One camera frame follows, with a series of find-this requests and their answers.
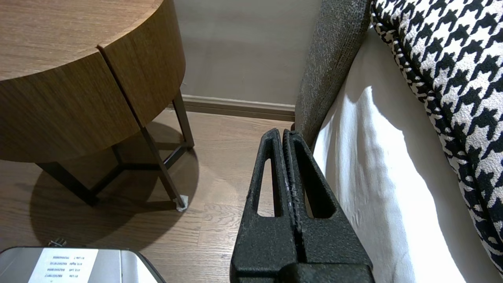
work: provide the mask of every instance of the bed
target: bed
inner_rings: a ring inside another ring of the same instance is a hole
[[[501,282],[422,103],[373,29],[313,155],[377,282]]]

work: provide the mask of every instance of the gray fabric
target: gray fabric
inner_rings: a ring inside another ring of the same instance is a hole
[[[322,0],[295,105],[295,130],[311,146],[369,28],[369,0]]]

